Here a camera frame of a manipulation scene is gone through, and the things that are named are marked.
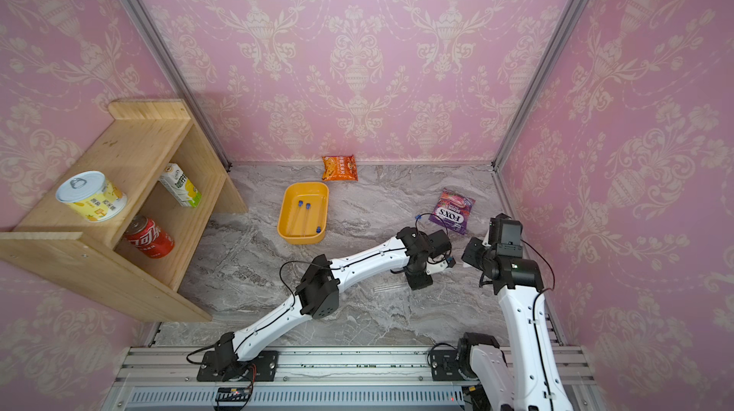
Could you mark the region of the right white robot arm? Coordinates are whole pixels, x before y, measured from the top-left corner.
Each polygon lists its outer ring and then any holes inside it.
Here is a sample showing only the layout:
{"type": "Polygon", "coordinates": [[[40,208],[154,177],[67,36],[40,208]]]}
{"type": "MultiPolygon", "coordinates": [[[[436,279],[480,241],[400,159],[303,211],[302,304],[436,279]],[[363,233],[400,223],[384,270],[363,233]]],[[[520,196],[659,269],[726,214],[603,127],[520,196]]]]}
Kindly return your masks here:
{"type": "Polygon", "coordinates": [[[481,271],[502,309],[512,366],[492,336],[466,333],[459,341],[462,374],[479,380],[491,410],[571,410],[544,326],[547,314],[538,264],[524,257],[522,224],[501,213],[484,239],[469,241],[462,260],[481,271]]]}

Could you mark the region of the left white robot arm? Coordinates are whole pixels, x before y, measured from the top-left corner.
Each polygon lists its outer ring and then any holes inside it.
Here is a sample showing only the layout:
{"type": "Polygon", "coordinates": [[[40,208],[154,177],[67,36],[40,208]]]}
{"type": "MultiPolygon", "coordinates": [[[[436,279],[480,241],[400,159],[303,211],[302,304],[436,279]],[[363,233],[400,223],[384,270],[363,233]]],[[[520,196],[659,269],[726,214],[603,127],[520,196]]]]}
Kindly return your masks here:
{"type": "Polygon", "coordinates": [[[308,267],[289,297],[267,315],[248,327],[227,332],[219,340],[199,348],[200,361],[187,356],[198,367],[199,382],[233,382],[250,375],[255,380],[254,360],[277,338],[298,325],[323,319],[339,307],[340,296],[349,288],[381,273],[401,273],[411,290],[433,284],[432,276],[454,266],[452,245],[445,231],[425,233],[417,227],[405,227],[386,242],[333,260],[321,254],[308,267]]]}

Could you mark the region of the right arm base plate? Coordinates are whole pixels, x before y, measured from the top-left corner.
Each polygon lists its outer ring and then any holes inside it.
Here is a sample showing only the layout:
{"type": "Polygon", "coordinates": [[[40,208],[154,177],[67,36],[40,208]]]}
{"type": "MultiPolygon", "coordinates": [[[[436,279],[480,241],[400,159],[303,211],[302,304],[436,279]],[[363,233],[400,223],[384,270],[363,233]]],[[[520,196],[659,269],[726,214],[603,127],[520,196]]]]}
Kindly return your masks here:
{"type": "Polygon", "coordinates": [[[434,382],[461,382],[466,379],[461,371],[458,353],[454,349],[441,346],[430,350],[427,361],[434,382]]]}

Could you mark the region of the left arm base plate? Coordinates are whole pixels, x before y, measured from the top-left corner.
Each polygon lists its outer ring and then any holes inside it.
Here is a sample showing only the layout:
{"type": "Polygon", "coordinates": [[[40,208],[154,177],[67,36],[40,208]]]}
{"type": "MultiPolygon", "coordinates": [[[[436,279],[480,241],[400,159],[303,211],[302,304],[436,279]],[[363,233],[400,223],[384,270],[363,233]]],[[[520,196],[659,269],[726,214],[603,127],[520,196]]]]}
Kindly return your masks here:
{"type": "Polygon", "coordinates": [[[206,352],[197,373],[198,382],[273,382],[279,353],[263,351],[251,361],[236,361],[233,355],[206,352]]]}

